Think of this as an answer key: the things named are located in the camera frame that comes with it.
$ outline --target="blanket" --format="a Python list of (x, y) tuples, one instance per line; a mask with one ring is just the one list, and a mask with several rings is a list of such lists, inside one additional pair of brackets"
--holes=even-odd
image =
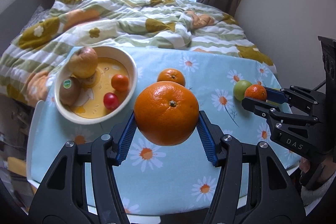
[(75, 46), (158, 47), (271, 59), (230, 15), (188, 0), (56, 0), (49, 16), (16, 37), (0, 59), (0, 93), (35, 106)]

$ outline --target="brown kiwi fruit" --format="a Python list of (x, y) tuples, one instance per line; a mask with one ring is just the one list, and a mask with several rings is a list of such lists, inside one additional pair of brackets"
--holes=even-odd
[(72, 106), (79, 97), (81, 84), (75, 77), (67, 77), (59, 87), (59, 100), (63, 105)]

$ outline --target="gray headboard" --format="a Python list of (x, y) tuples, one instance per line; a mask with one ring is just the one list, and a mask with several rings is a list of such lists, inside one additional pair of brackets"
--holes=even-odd
[(0, 54), (28, 23), (36, 8), (49, 9), (55, 0), (15, 0), (0, 14)]

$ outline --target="metal screw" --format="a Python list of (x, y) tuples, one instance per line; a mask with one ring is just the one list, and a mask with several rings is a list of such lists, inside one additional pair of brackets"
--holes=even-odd
[(268, 144), (265, 143), (265, 142), (261, 142), (261, 143), (259, 144), (259, 146), (260, 146), (261, 148), (268, 148)]
[(109, 134), (104, 134), (100, 137), (103, 141), (107, 141), (111, 138), (111, 136)]
[(68, 142), (65, 143), (65, 146), (66, 146), (66, 147), (73, 147), (74, 144), (75, 144), (74, 141), (68, 141)]
[(223, 139), (227, 142), (232, 141), (232, 136), (231, 135), (224, 135)]

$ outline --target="tablecloth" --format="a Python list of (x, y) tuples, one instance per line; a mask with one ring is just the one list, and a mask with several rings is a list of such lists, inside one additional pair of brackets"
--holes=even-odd
[[(90, 142), (109, 132), (133, 108), (137, 95), (156, 82), (160, 71), (166, 68), (183, 72), (186, 88), (195, 94), (200, 110), (204, 110), (210, 121), (218, 124), (225, 134), (250, 144), (257, 144), (261, 140), (268, 142), (285, 168), (298, 162), (298, 155), (269, 139), (266, 120), (244, 110), (233, 97), (233, 87), (241, 79), (280, 88), (266, 65), (254, 60), (202, 52), (134, 47), (123, 49), (137, 64), (138, 82), (130, 103), (115, 117), (88, 126), (71, 123), (58, 112), (51, 86), (34, 134), (32, 179), (42, 181), (68, 140), (80, 136), (79, 139)], [(281, 108), (284, 112), (290, 112), (287, 104)], [(151, 152), (151, 157), (143, 156), (144, 149)], [(90, 164), (86, 164), (86, 167), (87, 200), (89, 205), (94, 206)], [(220, 172), (219, 168), (207, 161), (197, 130), (184, 143), (170, 147), (150, 143), (137, 130), (127, 159), (121, 166), (113, 168), (126, 212), (140, 215), (162, 215), (209, 207)], [(244, 164), (240, 196), (246, 195), (247, 183), (248, 166)]]

